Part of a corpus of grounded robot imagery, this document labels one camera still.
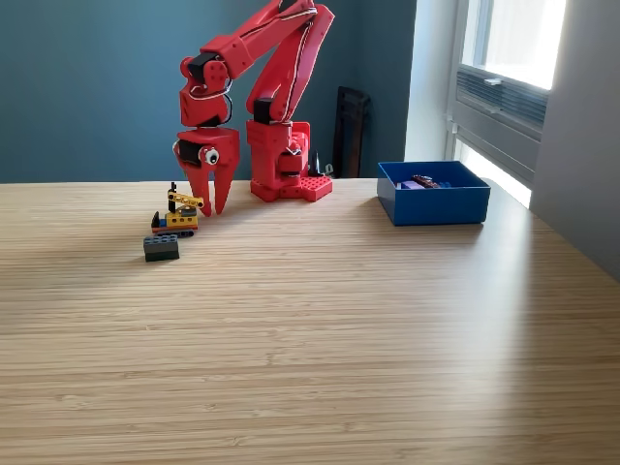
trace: blue box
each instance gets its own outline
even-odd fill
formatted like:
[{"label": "blue box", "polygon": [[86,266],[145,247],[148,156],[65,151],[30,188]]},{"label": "blue box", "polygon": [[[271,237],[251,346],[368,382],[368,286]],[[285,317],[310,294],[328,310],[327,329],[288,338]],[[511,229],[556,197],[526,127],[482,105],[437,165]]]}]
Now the blue box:
[{"label": "blue box", "polygon": [[[441,189],[396,189],[415,174],[448,182]],[[380,163],[377,196],[394,226],[483,223],[491,188],[460,162]]]}]

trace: teal wall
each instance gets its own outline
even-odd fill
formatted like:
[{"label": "teal wall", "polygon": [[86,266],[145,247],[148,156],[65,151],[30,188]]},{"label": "teal wall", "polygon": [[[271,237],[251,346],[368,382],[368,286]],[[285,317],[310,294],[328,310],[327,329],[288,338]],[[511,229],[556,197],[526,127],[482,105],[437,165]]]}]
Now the teal wall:
[{"label": "teal wall", "polygon": [[[171,153],[183,129],[178,64],[264,2],[2,0],[0,182],[180,178]],[[310,121],[328,162],[338,86],[367,91],[374,104],[362,174],[374,177],[378,160],[404,153],[415,1],[390,0],[389,10],[373,0],[324,3],[336,19],[294,119]],[[264,61],[232,88],[237,178],[250,175],[245,100]]]},{"label": "teal wall", "polygon": [[363,33],[356,62],[357,88],[372,99],[361,177],[377,177],[378,162],[402,162],[405,157],[416,3],[358,1]]}]

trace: lego brick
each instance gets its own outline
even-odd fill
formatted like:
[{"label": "lego brick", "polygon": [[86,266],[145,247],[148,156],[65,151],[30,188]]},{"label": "lego brick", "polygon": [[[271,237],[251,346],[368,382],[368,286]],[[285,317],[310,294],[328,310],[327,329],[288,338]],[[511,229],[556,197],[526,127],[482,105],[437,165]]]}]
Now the lego brick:
[{"label": "lego brick", "polygon": [[175,235],[155,235],[145,237],[144,258],[147,262],[158,262],[161,260],[176,260],[178,255],[178,239]]},{"label": "lego brick", "polygon": [[179,239],[184,239],[186,237],[193,237],[195,232],[194,230],[165,230],[160,232],[154,232],[155,235],[175,235]]}]

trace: small black item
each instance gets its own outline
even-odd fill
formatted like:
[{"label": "small black item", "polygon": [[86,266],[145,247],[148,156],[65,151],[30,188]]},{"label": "small black item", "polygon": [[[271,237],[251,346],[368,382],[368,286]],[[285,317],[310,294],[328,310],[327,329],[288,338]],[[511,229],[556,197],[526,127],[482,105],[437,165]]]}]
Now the small black item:
[{"label": "small black item", "polygon": [[153,215],[153,221],[151,221],[151,228],[159,228],[159,211]]},{"label": "small black item", "polygon": [[212,51],[204,51],[196,58],[194,58],[187,65],[187,69],[190,71],[190,75],[200,84],[204,84],[204,65],[206,65],[209,61],[217,58],[217,53],[213,53]]},{"label": "small black item", "polygon": [[269,124],[271,122],[271,103],[273,99],[256,99],[254,101],[254,120],[257,123]]},{"label": "small black item", "polygon": [[[176,194],[176,184],[174,184],[174,182],[170,183],[170,188],[168,189],[168,193]],[[174,213],[175,210],[176,210],[176,203],[174,203],[174,201],[168,200],[168,211],[170,213]]]},{"label": "small black item", "polygon": [[213,116],[212,118],[207,119],[206,121],[203,121],[201,124],[197,125],[199,128],[217,128],[219,125],[222,124],[222,120],[220,119],[220,117],[216,114],[215,116]]},{"label": "small black item", "polygon": [[323,173],[321,172],[321,162],[319,160],[319,151],[315,150],[310,155],[310,160],[308,160],[308,176],[310,177],[321,177]]},{"label": "small black item", "polygon": [[278,13],[284,13],[287,9],[294,5],[295,2],[296,0],[282,0],[280,2],[280,6],[278,7]]},{"label": "small black item", "polygon": [[147,262],[177,260],[178,239],[176,235],[154,235],[144,238],[144,259]]},{"label": "small black item", "polygon": [[201,159],[199,158],[198,153],[201,151],[201,148],[202,145],[199,143],[193,143],[181,139],[178,142],[178,158],[185,163],[190,163],[200,168]]},{"label": "small black item", "polygon": [[175,235],[179,239],[184,239],[186,237],[194,237],[194,230],[169,230],[169,231],[161,231],[155,232],[155,235]]}]

